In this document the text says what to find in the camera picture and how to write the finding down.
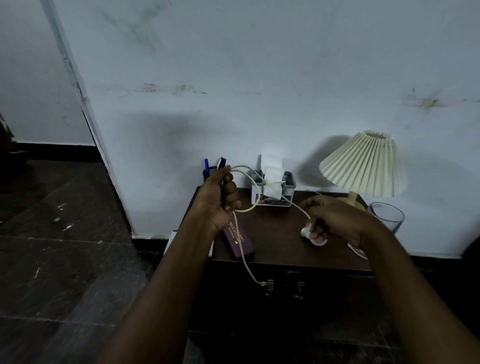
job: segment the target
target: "forearm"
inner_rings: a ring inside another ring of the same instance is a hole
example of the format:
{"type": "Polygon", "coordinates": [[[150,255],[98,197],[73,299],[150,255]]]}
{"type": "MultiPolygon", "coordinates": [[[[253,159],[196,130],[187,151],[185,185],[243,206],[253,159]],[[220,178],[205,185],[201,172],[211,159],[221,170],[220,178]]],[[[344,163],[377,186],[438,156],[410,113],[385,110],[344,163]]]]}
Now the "forearm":
{"type": "Polygon", "coordinates": [[[389,231],[362,243],[395,327],[414,362],[480,363],[480,345],[389,231]]]}
{"type": "Polygon", "coordinates": [[[99,363],[181,363],[188,322],[216,231],[191,211],[99,363]]]}

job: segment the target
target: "pen holder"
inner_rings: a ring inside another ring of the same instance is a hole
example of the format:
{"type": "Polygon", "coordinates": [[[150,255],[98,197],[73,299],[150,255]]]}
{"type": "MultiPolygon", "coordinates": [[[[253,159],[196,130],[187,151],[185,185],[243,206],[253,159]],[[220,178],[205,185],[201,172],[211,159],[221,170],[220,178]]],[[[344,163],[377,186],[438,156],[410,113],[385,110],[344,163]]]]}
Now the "pen holder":
{"type": "MultiPolygon", "coordinates": [[[[264,176],[262,170],[255,170],[255,172],[257,172],[261,176],[264,176]]],[[[295,192],[295,187],[297,187],[292,172],[286,171],[283,175],[282,180],[285,181],[285,183],[283,184],[282,195],[285,196],[287,199],[282,198],[280,200],[264,196],[263,192],[265,183],[263,182],[263,180],[252,171],[249,171],[248,174],[253,178],[253,180],[257,183],[258,188],[260,189],[260,201],[258,202],[258,206],[292,206],[293,193],[295,192]]],[[[252,183],[252,205],[257,200],[257,196],[257,189],[252,183]]]]}
{"type": "MultiPolygon", "coordinates": [[[[216,167],[209,167],[208,169],[210,170],[210,174],[212,174],[212,172],[216,170],[216,167]]],[[[203,174],[204,174],[204,182],[205,182],[206,179],[208,178],[208,176],[207,176],[207,174],[206,174],[205,171],[206,171],[206,170],[203,171],[203,174]]]]}

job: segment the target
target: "pleated lampshade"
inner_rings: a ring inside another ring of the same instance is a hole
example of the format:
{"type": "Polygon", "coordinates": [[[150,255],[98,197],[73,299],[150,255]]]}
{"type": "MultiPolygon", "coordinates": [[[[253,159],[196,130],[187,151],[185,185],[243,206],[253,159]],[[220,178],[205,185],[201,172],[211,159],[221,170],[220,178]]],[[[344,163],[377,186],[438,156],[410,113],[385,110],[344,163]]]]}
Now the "pleated lampshade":
{"type": "Polygon", "coordinates": [[[372,197],[397,196],[407,187],[395,141],[389,134],[370,130],[356,134],[325,158],[320,172],[348,191],[372,197]]]}

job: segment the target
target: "drinking glass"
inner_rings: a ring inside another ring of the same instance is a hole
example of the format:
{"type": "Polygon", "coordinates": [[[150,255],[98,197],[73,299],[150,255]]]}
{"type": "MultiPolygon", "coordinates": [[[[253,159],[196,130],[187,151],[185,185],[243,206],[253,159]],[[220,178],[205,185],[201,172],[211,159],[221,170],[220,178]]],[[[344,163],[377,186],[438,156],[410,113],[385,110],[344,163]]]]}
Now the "drinking glass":
{"type": "MultiPolygon", "coordinates": [[[[367,213],[379,219],[393,234],[395,234],[402,222],[405,220],[405,214],[393,205],[383,202],[373,202],[368,205],[367,213]]],[[[363,259],[367,259],[363,250],[353,247],[350,243],[348,246],[363,259]]]]}

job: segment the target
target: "baseboard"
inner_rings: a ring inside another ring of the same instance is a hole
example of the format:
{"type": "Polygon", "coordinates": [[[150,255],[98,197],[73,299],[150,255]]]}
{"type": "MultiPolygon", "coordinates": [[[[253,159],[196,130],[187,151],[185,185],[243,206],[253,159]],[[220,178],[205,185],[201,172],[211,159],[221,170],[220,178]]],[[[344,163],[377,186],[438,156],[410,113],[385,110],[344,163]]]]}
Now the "baseboard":
{"type": "Polygon", "coordinates": [[[102,157],[96,146],[70,144],[16,143],[24,151],[25,159],[48,159],[74,162],[101,162],[102,157]]]}

